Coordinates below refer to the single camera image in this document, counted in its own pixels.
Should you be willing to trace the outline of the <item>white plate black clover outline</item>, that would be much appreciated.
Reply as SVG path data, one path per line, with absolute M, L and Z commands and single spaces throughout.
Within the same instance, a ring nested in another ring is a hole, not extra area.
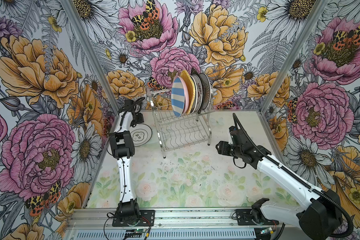
M 145 145 L 153 135 L 151 127 L 146 124 L 137 124 L 135 127 L 131 127 L 130 133 L 135 147 Z

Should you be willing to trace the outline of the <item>blue white striped plate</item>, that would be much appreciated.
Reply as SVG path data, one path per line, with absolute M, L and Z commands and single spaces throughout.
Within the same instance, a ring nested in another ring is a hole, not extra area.
M 180 117 L 186 106 L 186 90 L 184 81 L 179 77 L 176 76 L 173 81 L 172 85 L 172 94 L 171 94 L 171 104 L 174 115 L 176 117 Z

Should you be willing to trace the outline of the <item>pink plastic plate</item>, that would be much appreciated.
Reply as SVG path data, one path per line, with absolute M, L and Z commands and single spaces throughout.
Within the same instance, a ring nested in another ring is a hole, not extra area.
M 185 114 L 189 108 L 189 92 L 188 92 L 188 87 L 186 82 L 184 81 L 184 79 L 182 77 L 180 77 L 182 85 L 183 85 L 183 89 L 184 89 L 184 109 L 183 109 L 183 114 Z

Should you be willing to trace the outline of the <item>yellow woven-pattern tray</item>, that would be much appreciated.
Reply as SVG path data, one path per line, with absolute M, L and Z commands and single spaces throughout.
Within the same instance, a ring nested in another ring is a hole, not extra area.
M 186 111 L 186 114 L 190 114 L 194 103 L 196 103 L 196 84 L 187 70 L 183 70 L 180 73 L 180 77 L 184 80 L 184 82 L 187 86 L 187 91 L 188 91 L 188 95 L 189 95 L 189 103 L 188 103 L 188 110 Z

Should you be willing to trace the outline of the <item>white plate orange sunburst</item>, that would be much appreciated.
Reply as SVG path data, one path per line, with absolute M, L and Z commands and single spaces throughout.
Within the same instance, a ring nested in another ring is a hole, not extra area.
M 208 76 L 205 73 L 203 73 L 203 75 L 206 78 L 205 82 L 206 82 L 206 86 L 207 86 L 206 87 L 205 104 L 203 106 L 203 110 L 207 110 L 210 105 L 210 102 L 211 102 L 211 89 L 212 88 L 211 88 L 211 83 L 210 83 Z

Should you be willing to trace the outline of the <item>black square floral plate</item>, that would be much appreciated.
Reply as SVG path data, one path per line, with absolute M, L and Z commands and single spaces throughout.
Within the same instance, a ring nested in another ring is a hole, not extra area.
M 204 98 L 203 98 L 203 105 L 202 105 L 202 110 L 201 110 L 201 112 L 203 111 L 203 106 L 204 106 L 204 104 L 205 104 L 205 96 L 206 96 L 206 82 L 205 82 L 205 80 L 206 80 L 206 78 L 205 78 L 205 76 L 203 75 L 203 73 L 198 73 L 194 68 L 192 68 L 192 71 L 191 71 L 191 73 L 192 73 L 192 75 L 196 75 L 196 74 L 200 74 L 200 77 L 201 77 L 201 80 L 202 80 L 202 83 L 203 83 L 203 88 L 204 88 Z

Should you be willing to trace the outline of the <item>white plate green red rim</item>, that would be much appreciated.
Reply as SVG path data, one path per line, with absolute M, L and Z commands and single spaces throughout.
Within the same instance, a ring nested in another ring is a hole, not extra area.
M 192 77 L 195 80 L 195 86 L 196 86 L 196 105 L 194 108 L 194 113 L 196 113 L 200 107 L 199 101 L 201 100 L 200 97 L 200 78 L 197 75 L 192 75 Z

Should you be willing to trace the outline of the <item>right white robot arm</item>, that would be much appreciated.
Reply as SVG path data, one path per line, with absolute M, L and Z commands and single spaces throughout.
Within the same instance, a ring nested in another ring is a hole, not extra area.
M 261 218 L 299 227 L 312 240 L 343 238 L 337 231 L 343 223 L 341 201 L 334 191 L 325 191 L 292 172 L 269 150 L 256 146 L 244 130 L 231 126 L 229 135 L 229 141 L 216 145 L 218 154 L 239 161 L 241 169 L 250 166 L 265 174 L 299 204 L 294 210 L 262 198 L 253 205 Z

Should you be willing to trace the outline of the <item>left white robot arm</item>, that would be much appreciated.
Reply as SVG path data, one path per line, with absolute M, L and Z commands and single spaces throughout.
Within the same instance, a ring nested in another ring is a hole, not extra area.
M 130 164 L 136 150 L 130 128 L 144 122 L 140 113 L 143 100 L 125 100 L 118 111 L 115 131 L 109 136 L 110 155 L 117 161 L 120 174 L 120 201 L 114 217 L 129 226 L 137 225 L 141 218 L 131 180 Z

